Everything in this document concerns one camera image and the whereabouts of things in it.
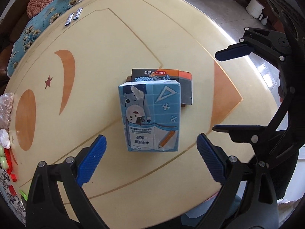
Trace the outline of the beige coffee table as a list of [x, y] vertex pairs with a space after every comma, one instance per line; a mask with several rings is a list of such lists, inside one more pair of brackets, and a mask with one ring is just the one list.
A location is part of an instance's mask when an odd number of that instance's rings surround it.
[[233, 43], [183, 0], [84, 0], [55, 20], [17, 65], [9, 134], [16, 191], [37, 164], [60, 163], [99, 134], [107, 150], [84, 185], [110, 228], [146, 228], [220, 189], [196, 148], [200, 133], [247, 162], [248, 144], [216, 124], [267, 125], [277, 110], [248, 57], [220, 63]]

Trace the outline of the blue cartoon milk carton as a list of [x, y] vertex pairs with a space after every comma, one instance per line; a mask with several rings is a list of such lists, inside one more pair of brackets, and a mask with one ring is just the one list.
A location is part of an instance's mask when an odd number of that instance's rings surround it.
[[126, 82], [118, 87], [130, 152], [176, 152], [181, 115], [180, 86]]

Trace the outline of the red tray with green apples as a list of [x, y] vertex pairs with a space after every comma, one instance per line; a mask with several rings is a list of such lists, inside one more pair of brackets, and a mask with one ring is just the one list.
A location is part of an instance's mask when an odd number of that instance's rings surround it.
[[18, 180], [18, 164], [11, 149], [0, 146], [1, 168], [6, 170], [13, 182]]

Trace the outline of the blue floral sofa blanket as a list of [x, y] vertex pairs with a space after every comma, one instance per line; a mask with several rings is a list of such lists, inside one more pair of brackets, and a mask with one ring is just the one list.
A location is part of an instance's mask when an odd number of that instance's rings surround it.
[[54, 0], [47, 5], [38, 15], [34, 16], [26, 24], [19, 39], [13, 44], [10, 59], [7, 65], [7, 76], [11, 77], [20, 60], [37, 40], [37, 38], [56, 19], [63, 15], [82, 0]]

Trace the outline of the small white plastic bag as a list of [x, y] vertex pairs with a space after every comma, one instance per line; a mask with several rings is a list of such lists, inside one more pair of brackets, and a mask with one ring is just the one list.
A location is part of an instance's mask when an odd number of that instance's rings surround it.
[[10, 149], [11, 147], [9, 134], [5, 129], [0, 130], [0, 143], [1, 146], [5, 149]]

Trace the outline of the two small battery packs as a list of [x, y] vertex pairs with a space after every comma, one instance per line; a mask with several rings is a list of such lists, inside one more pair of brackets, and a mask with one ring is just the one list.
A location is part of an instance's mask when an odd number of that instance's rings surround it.
[[69, 14], [66, 22], [65, 22], [65, 27], [69, 26], [71, 24], [72, 21], [76, 21], [79, 19], [81, 13], [82, 13], [83, 7], [80, 7], [77, 9], [76, 12], [73, 12], [71, 14]]

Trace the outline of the white appliance on floor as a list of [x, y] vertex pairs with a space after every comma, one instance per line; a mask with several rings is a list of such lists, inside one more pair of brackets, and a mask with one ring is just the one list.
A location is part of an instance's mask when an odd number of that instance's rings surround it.
[[246, 11], [249, 15], [254, 17], [254, 19], [262, 19], [262, 12], [265, 7], [258, 0], [251, 0], [246, 7]]

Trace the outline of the plastic bag of nuts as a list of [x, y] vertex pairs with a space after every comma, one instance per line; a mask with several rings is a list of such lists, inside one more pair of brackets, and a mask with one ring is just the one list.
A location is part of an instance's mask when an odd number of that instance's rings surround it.
[[0, 96], [0, 127], [7, 130], [10, 126], [14, 93], [4, 93]]

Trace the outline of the black orange small box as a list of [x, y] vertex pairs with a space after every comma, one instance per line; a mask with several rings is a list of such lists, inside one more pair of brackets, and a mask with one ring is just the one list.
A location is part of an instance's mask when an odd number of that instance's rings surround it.
[[158, 84], [177, 84], [180, 86], [181, 104], [193, 104], [193, 78], [187, 71], [177, 69], [133, 68], [127, 82], [148, 82]]

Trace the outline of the pink round cushion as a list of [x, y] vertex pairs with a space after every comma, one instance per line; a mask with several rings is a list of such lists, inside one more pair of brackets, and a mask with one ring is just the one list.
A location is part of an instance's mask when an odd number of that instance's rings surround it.
[[47, 5], [49, 5], [54, 0], [30, 0], [28, 2], [26, 13], [31, 19], [38, 15]]

